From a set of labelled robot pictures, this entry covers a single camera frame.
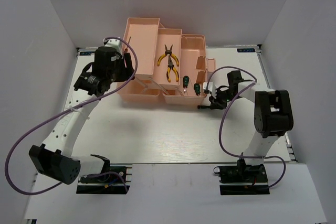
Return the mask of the green stubby screwdriver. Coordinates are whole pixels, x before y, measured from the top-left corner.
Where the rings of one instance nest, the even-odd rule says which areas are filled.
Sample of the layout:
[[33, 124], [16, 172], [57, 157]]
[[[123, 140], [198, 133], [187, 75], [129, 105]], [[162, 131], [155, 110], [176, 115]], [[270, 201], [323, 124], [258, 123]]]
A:
[[183, 81], [184, 93], [187, 94], [187, 88], [188, 88], [188, 85], [189, 85], [189, 82], [190, 82], [189, 76], [184, 76], [182, 81]]
[[200, 86], [200, 84], [199, 83], [195, 83], [193, 85], [193, 88], [194, 88], [195, 94], [197, 96], [200, 96], [201, 95], [201, 86]]

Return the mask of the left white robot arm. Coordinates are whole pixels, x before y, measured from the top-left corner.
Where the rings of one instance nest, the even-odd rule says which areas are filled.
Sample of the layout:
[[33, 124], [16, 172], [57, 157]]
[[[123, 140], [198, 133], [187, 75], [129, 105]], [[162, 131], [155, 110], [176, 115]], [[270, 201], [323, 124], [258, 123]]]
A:
[[107, 158], [97, 154], [73, 156], [73, 147], [90, 113], [111, 84], [126, 83], [133, 78], [129, 52], [120, 53], [112, 47], [98, 47], [94, 61], [83, 68], [74, 84], [65, 115], [61, 116], [40, 146], [33, 145], [29, 150], [29, 157], [37, 171], [67, 185], [79, 176], [93, 175], [101, 182], [108, 180], [111, 168]]

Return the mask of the blue handle screwdriver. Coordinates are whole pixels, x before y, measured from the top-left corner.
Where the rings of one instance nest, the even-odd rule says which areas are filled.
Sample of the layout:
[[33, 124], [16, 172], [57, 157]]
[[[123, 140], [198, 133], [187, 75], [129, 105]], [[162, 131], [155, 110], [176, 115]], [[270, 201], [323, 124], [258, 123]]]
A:
[[127, 53], [127, 52], [128, 52], [128, 46], [126, 46], [126, 48], [125, 48], [124, 52], [125, 52], [125, 53]]

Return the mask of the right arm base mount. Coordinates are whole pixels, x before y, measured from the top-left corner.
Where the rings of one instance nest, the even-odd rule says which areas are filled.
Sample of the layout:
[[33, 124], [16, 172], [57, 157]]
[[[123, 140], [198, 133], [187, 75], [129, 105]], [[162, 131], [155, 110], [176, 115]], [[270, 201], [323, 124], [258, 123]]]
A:
[[264, 165], [216, 166], [213, 172], [219, 177], [219, 189], [222, 196], [270, 194]]

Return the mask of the yellow needle-nose pliers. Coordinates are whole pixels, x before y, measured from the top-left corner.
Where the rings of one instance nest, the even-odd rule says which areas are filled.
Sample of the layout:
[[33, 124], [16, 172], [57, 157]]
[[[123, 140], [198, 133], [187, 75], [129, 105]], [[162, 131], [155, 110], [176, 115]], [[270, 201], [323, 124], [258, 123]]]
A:
[[170, 78], [170, 72], [171, 71], [173, 71], [175, 73], [175, 81], [179, 82], [179, 80], [180, 80], [179, 72], [176, 69], [175, 65], [173, 64], [171, 56], [168, 55], [168, 65], [167, 65], [167, 71], [166, 71], [166, 78], [167, 78], [168, 82], [171, 82], [171, 78]]

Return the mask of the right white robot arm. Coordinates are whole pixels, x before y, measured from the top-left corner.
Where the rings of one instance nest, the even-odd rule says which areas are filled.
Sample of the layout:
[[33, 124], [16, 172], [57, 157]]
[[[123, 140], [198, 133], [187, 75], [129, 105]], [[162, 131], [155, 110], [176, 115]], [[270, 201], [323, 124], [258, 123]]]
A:
[[[238, 177], [247, 182], [256, 175], [254, 166], [261, 165], [265, 159], [278, 158], [268, 156], [273, 144], [286, 132], [291, 131], [294, 125], [289, 92], [286, 90], [261, 89], [257, 78], [250, 72], [232, 67], [233, 71], [227, 74], [228, 88], [225, 91], [225, 104], [220, 126], [219, 145], [225, 154], [241, 158], [246, 163], [238, 166]], [[222, 144], [222, 130], [229, 109], [239, 98], [245, 98], [254, 103], [255, 133], [248, 147], [240, 154], [228, 151]]]

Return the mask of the pink plastic toolbox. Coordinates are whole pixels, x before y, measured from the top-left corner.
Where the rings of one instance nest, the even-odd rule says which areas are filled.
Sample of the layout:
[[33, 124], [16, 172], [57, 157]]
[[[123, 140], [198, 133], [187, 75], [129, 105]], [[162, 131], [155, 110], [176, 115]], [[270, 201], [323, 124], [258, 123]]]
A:
[[[185, 34], [179, 28], [165, 28], [159, 18], [128, 18], [123, 39], [131, 40], [128, 52], [132, 60], [138, 62], [134, 80], [122, 88], [118, 94], [127, 103], [157, 103], [198, 106], [206, 98], [203, 83], [208, 74], [215, 70], [215, 59], [206, 56], [206, 40], [204, 35]], [[165, 52], [165, 45], [173, 45], [174, 53], [180, 61], [177, 66], [180, 80], [175, 81], [175, 73], [170, 72], [171, 82], [167, 81], [166, 71], [168, 56], [157, 66], [157, 60]], [[187, 94], [183, 90], [183, 77], [189, 76]], [[193, 85], [199, 83], [201, 95], [195, 94]]]

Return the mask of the thin black green screwdriver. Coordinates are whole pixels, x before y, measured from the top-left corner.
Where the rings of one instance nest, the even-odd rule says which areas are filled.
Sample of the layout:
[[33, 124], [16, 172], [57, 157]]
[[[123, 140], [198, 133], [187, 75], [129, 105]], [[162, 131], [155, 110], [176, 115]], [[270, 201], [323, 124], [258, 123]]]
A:
[[211, 109], [211, 106], [209, 106], [209, 105], [198, 105], [197, 109]]

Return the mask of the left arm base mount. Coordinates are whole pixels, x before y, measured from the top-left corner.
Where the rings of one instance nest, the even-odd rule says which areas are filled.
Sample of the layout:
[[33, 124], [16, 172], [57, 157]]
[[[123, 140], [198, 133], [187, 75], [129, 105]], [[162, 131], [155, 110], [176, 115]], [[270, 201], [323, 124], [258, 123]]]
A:
[[76, 194], [126, 195], [132, 180], [132, 165], [110, 165], [102, 176], [88, 175], [79, 178]]

